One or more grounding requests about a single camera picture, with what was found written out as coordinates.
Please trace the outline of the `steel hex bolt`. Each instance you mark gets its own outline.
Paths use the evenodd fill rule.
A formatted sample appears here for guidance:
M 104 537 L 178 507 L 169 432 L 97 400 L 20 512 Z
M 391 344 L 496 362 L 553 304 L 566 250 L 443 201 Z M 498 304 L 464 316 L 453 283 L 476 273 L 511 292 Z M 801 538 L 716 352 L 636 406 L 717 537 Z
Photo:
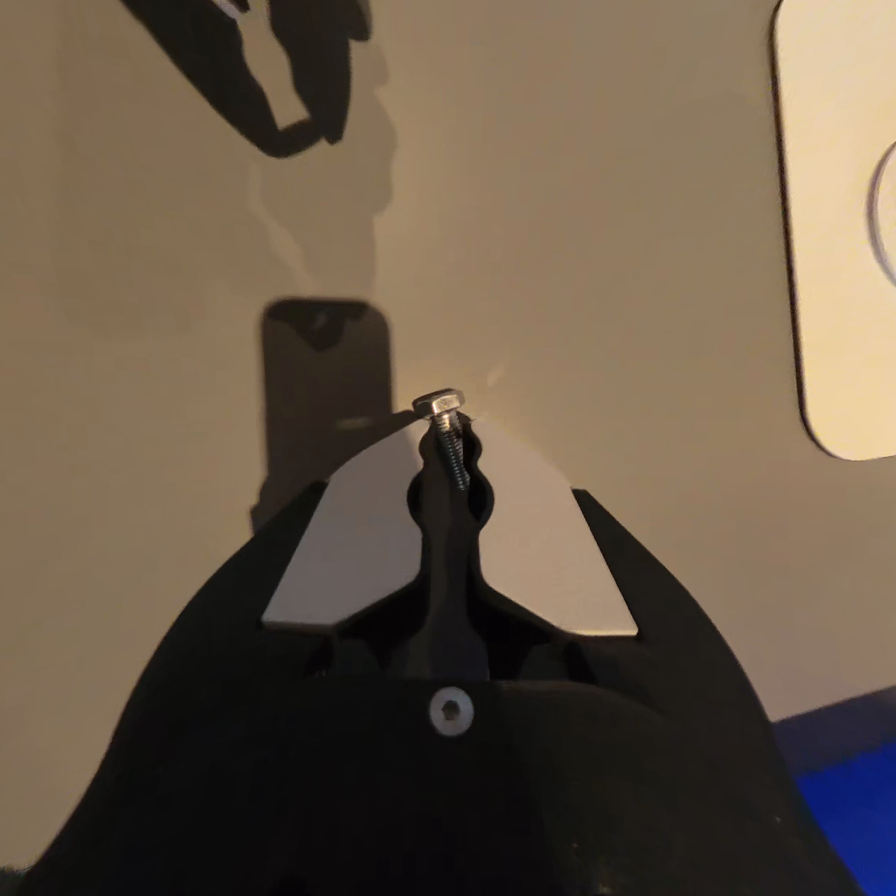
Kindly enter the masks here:
M 417 397 L 412 409 L 425 420 L 438 445 L 452 484 L 460 492 L 469 490 L 469 473 L 464 460 L 463 427 L 459 415 L 465 398 L 456 389 L 442 389 Z

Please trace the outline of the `white metal sheet stand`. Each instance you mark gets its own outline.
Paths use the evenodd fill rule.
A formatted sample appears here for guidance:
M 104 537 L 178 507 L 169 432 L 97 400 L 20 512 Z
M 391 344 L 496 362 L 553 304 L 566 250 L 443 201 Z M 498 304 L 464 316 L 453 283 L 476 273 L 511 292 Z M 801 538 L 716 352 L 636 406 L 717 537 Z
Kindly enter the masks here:
M 894 457 L 895 3 L 779 2 L 770 45 L 804 424 Z

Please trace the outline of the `blue plastic bin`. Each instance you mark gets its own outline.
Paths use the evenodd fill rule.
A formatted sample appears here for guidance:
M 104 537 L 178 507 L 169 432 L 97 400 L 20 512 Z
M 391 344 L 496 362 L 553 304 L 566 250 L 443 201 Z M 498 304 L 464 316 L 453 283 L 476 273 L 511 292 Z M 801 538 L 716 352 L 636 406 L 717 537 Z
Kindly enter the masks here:
M 866 894 L 895 893 L 895 688 L 773 723 L 828 840 Z

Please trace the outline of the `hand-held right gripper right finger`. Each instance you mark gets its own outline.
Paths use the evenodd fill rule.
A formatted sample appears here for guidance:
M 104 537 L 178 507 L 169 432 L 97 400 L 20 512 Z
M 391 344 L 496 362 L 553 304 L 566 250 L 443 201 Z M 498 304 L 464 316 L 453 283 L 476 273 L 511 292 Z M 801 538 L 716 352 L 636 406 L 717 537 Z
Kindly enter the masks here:
M 469 616 L 490 676 L 586 676 L 579 655 L 639 626 L 566 474 L 487 420 L 469 423 L 476 530 Z

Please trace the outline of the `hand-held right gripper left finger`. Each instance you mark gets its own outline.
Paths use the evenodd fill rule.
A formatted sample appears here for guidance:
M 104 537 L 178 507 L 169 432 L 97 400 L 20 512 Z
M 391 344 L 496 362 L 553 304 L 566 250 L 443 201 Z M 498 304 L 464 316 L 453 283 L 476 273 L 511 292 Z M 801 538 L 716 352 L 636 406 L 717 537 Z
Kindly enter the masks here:
M 261 616 L 303 637 L 313 676 L 435 676 L 430 544 L 420 524 L 415 421 L 364 449 L 325 485 Z

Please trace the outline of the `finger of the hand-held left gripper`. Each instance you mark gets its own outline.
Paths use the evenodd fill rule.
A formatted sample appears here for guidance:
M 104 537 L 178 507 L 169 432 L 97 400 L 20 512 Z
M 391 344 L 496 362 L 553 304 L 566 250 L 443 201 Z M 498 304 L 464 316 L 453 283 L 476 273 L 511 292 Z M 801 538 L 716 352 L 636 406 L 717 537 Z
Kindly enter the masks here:
M 368 1 L 272 1 L 273 35 L 284 49 L 292 88 L 306 109 L 284 128 L 284 146 L 342 140 L 350 112 L 351 43 L 370 39 Z
M 284 160 L 312 146 L 312 122 L 285 128 L 274 119 L 262 86 L 245 60 L 239 26 L 260 3 L 123 1 L 179 73 L 237 133 L 266 156 Z

